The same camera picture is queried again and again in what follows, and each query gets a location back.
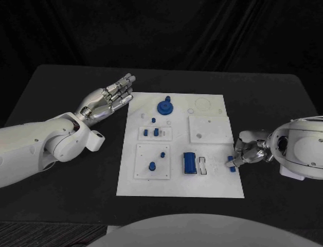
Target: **small blue part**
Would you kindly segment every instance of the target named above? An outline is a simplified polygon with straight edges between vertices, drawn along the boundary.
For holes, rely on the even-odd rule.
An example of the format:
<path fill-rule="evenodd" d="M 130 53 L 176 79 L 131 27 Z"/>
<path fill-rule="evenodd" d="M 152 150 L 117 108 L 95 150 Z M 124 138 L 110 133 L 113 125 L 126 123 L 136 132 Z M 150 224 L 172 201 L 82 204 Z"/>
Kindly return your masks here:
<path fill-rule="evenodd" d="M 234 160 L 234 156 L 228 156 L 228 161 Z M 230 171 L 235 172 L 235 166 L 230 167 Z"/>
<path fill-rule="evenodd" d="M 196 163 L 195 163 L 196 155 L 195 153 L 183 153 L 183 168 L 185 174 L 198 174 L 196 171 Z"/>
<path fill-rule="evenodd" d="M 157 104 L 156 109 L 162 115 L 169 115 L 173 112 L 173 104 L 170 103 L 170 96 L 167 96 L 166 100 Z"/>
<path fill-rule="evenodd" d="M 154 163 L 154 162 L 150 162 L 150 164 L 149 164 L 149 169 L 150 169 L 152 171 L 156 170 L 156 163 Z"/>

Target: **black backdrop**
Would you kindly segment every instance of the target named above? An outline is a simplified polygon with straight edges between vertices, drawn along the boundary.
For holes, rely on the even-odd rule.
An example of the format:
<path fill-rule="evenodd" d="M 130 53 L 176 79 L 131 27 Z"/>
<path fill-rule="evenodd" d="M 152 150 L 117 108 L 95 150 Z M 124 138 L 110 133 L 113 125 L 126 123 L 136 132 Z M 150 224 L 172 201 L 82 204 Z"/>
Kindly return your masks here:
<path fill-rule="evenodd" d="M 296 74 L 323 113 L 323 1 L 0 0 L 0 127 L 40 64 Z"/>

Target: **black table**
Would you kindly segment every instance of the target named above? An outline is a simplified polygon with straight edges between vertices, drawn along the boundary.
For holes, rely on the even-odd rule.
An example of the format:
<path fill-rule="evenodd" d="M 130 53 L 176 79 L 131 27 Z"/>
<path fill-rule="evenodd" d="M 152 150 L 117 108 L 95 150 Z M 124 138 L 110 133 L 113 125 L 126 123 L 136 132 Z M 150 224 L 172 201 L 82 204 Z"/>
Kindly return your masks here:
<path fill-rule="evenodd" d="M 234 138 L 245 129 L 274 130 L 290 119 L 316 115 L 294 75 L 42 65 L 7 125 L 74 112 L 87 94 L 127 72 L 137 77 L 136 92 L 222 94 Z M 105 136 L 98 152 L 85 150 L 72 161 L 0 189 L 0 221 L 124 225 L 160 215 L 206 213 L 283 228 L 323 228 L 323 181 L 281 176 L 276 161 L 241 167 L 245 199 L 116 196 L 126 119 L 127 107 L 92 127 Z"/>

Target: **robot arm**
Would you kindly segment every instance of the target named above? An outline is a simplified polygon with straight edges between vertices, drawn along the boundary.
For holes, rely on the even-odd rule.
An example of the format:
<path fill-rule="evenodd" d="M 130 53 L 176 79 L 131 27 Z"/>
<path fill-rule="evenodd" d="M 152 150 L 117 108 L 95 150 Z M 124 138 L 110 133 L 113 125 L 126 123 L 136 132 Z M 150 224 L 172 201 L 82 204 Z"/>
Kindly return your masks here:
<path fill-rule="evenodd" d="M 127 74 L 105 89 L 95 90 L 75 114 L 68 112 L 46 122 L 0 129 L 0 188 L 43 171 L 53 162 L 72 160 L 85 147 L 98 151 L 104 136 L 90 126 L 133 100 L 134 80 Z"/>
<path fill-rule="evenodd" d="M 292 178 L 323 180 L 323 117 L 302 118 L 284 124 L 271 135 L 243 131 L 235 144 L 235 158 L 227 166 L 280 162 L 280 173 Z"/>

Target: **robotic hand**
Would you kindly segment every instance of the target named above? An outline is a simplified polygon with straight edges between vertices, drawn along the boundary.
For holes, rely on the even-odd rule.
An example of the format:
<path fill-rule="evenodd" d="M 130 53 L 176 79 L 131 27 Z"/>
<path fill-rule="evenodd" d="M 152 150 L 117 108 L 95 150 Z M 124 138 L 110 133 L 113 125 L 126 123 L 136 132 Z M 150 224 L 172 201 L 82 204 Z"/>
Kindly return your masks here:
<path fill-rule="evenodd" d="M 228 167 L 261 160 L 280 162 L 280 173 L 292 178 L 323 180 L 323 116 L 292 120 L 270 134 L 243 131 Z"/>
<path fill-rule="evenodd" d="M 133 100 L 134 80 L 127 74 L 107 88 L 95 90 L 74 114 L 0 129 L 0 188 L 43 171 L 56 161 L 72 160 L 85 147 L 98 151 L 104 136 L 90 127 Z"/>

